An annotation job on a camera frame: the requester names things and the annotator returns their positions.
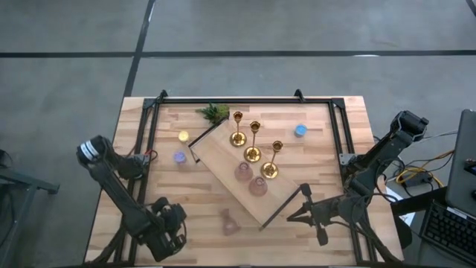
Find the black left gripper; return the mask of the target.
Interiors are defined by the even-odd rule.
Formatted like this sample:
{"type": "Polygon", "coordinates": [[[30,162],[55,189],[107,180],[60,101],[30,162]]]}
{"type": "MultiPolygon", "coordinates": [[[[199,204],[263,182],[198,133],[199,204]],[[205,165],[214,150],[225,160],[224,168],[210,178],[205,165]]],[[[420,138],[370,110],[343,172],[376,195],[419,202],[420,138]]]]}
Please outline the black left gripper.
{"type": "Polygon", "coordinates": [[[150,208],[155,225],[147,246],[156,261],[163,261],[180,252],[186,244],[186,212],[180,204],[172,204],[166,197],[160,197],[150,208]]]}

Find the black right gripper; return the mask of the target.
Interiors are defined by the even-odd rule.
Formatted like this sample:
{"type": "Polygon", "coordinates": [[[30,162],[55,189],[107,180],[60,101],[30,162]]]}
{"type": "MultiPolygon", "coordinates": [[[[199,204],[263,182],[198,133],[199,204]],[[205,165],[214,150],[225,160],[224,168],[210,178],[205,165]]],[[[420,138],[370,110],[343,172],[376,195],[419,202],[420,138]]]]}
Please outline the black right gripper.
{"type": "Polygon", "coordinates": [[[319,202],[314,202],[312,200],[312,192],[309,184],[304,183],[300,185],[300,189],[305,197],[305,202],[295,213],[289,215],[286,218],[286,221],[305,223],[311,227],[314,227],[319,245],[325,246],[329,242],[325,227],[332,224],[337,224],[337,222],[332,221],[333,217],[341,217],[344,219],[342,211],[346,196],[341,195],[319,202]]]}

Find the pink glass vase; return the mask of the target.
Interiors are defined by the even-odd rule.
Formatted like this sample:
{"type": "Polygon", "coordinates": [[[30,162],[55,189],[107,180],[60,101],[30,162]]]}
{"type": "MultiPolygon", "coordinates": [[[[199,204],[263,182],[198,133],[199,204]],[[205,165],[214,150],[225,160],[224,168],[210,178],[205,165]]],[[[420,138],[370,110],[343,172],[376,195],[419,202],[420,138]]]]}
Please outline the pink glass vase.
{"type": "Polygon", "coordinates": [[[220,216],[222,218],[222,232],[224,236],[231,236],[241,230],[241,226],[231,216],[230,210],[228,208],[222,209],[220,211],[220,216]]]}
{"type": "Polygon", "coordinates": [[[253,178],[253,170],[248,162],[240,162],[234,170],[235,179],[247,182],[253,178]]]}
{"type": "Polygon", "coordinates": [[[253,178],[248,185],[248,190],[253,196],[264,196],[268,190],[266,180],[261,176],[253,178]]]}

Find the gold candlestick holder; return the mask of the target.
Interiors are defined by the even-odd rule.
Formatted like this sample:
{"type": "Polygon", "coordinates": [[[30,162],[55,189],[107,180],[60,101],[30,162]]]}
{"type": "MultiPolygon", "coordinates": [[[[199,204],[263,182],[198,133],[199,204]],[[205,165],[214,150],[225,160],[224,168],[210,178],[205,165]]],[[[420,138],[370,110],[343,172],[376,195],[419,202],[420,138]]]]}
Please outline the gold candlestick holder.
{"type": "Polygon", "coordinates": [[[261,158],[261,151],[256,146],[256,134],[259,132],[260,123],[258,121],[252,121],[250,123],[250,128],[253,133],[252,144],[250,147],[247,147],[244,151],[244,159],[247,162],[254,163],[258,162],[261,158]]]}
{"type": "Polygon", "coordinates": [[[274,179],[278,173],[278,167],[275,164],[275,157],[276,155],[282,150],[283,142],[281,141],[274,141],[272,144],[273,155],[269,162],[265,162],[261,168],[260,172],[263,177],[266,179],[274,179]]]}
{"type": "Polygon", "coordinates": [[[243,146],[246,141],[247,141],[247,138],[246,138],[246,135],[240,130],[239,128],[239,124],[242,120],[242,113],[237,111],[233,114],[233,119],[236,123],[236,130],[231,133],[230,135],[230,143],[234,146],[234,147],[241,147],[243,146]]]}

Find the wooden shelf riser black legs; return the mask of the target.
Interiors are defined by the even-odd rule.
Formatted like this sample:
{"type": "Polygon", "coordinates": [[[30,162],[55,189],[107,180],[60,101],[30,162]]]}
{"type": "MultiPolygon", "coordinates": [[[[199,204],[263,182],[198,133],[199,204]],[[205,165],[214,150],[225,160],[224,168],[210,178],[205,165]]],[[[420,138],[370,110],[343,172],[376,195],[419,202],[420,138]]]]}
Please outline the wooden shelf riser black legs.
{"type": "Polygon", "coordinates": [[[190,149],[210,172],[235,197],[239,204],[262,226],[279,207],[298,189],[292,179],[279,173],[273,179],[267,179],[267,192],[256,197],[249,191],[249,182],[241,182],[234,175],[240,162],[245,160],[244,150],[250,141],[242,147],[230,143],[230,135],[236,130],[236,124],[228,118],[205,131],[197,138],[190,149]]]}

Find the white paper sheet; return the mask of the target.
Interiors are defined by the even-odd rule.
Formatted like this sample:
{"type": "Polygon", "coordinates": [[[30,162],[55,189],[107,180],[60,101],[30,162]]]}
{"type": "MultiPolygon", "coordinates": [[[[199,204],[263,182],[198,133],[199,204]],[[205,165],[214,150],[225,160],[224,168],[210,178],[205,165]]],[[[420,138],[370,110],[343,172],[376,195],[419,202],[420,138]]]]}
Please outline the white paper sheet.
{"type": "MultiPolygon", "coordinates": [[[[385,187],[385,190],[386,190],[386,193],[391,195],[392,197],[394,197],[396,200],[400,201],[400,200],[403,200],[403,197],[401,197],[400,195],[398,195],[396,192],[394,192],[393,190],[391,190],[389,187],[385,187]]],[[[404,221],[404,223],[407,225],[407,226],[411,226],[412,222],[413,222],[413,219],[415,217],[415,212],[411,212],[411,213],[407,213],[407,214],[403,214],[403,215],[400,215],[399,218],[401,220],[404,221]]]]}

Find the black power adapter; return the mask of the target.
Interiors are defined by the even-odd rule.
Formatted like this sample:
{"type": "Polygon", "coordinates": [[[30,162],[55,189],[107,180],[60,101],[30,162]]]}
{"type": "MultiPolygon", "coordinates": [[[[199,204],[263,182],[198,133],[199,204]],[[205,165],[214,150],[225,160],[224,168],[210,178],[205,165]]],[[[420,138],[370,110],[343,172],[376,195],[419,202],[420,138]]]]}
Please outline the black power adapter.
{"type": "Polygon", "coordinates": [[[417,173],[410,179],[405,180],[402,185],[404,187],[414,187],[418,185],[424,185],[426,183],[431,183],[433,176],[428,173],[417,173]]]}

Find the potted green succulent plant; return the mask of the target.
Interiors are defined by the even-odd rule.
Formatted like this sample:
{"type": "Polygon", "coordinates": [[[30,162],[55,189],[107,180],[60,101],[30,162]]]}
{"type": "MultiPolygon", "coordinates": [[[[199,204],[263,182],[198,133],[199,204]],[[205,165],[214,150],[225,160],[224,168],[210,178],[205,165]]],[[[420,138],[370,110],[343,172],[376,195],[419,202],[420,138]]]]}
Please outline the potted green succulent plant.
{"type": "Polygon", "coordinates": [[[211,124],[216,124],[223,118],[228,118],[230,108],[226,104],[209,103],[205,108],[197,109],[196,112],[211,124]]]}

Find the black keyboard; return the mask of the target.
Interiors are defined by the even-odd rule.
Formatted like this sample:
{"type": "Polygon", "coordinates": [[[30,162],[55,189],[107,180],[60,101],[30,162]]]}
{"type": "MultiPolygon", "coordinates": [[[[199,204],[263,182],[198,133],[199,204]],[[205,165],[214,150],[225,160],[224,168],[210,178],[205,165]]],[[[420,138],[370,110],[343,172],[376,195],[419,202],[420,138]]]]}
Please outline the black keyboard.
{"type": "Polygon", "coordinates": [[[476,267],[476,219],[432,202],[419,235],[453,257],[476,267]]]}

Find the grey metal stand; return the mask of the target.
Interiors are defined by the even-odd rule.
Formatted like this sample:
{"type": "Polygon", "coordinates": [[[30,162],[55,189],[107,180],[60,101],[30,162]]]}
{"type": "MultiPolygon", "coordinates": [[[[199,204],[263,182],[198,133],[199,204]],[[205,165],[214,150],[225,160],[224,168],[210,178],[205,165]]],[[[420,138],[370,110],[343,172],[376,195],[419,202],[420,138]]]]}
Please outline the grey metal stand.
{"type": "Polygon", "coordinates": [[[44,190],[56,194],[60,187],[15,172],[12,166],[12,157],[0,149],[0,268],[10,265],[35,193],[44,190]]]}

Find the grey laptop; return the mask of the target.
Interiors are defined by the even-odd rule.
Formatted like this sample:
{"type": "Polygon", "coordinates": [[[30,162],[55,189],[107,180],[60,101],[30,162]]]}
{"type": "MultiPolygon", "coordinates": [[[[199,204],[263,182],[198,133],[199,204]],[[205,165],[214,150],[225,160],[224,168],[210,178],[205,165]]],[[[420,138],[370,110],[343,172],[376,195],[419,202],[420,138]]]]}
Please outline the grey laptop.
{"type": "Polygon", "coordinates": [[[446,202],[476,217],[476,111],[471,109],[461,112],[446,202]]]}

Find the black aluminium table frame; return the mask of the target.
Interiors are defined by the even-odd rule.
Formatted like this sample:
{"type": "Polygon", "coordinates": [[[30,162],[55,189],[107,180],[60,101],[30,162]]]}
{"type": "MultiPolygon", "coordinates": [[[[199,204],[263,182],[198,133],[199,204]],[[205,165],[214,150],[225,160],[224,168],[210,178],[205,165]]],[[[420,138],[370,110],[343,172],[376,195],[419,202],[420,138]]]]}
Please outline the black aluminium table frame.
{"type": "MultiPolygon", "coordinates": [[[[220,97],[231,111],[240,111],[245,123],[261,124],[257,144],[265,154],[271,143],[282,141],[277,155],[280,172],[296,183],[308,183],[314,200],[342,192],[331,124],[336,122],[340,137],[350,136],[357,153],[374,144],[364,99],[336,98],[344,111],[330,109],[329,98],[307,97],[220,97]],[[298,138],[295,127],[304,124],[306,135],[298,138]]],[[[286,217],[298,209],[303,197],[296,197],[267,227],[239,204],[224,185],[202,164],[188,159],[177,165],[173,154],[186,150],[178,139],[180,131],[198,138],[209,123],[197,109],[210,98],[166,97],[158,108],[152,162],[144,199],[154,202],[166,197],[187,213],[187,243],[178,254],[164,260],[164,267],[316,267],[352,266],[355,260],[350,230],[339,224],[327,228],[329,242],[320,246],[315,231],[306,224],[289,223],[286,217]],[[220,211],[230,210],[241,230],[231,236],[222,232],[220,211]]]]}

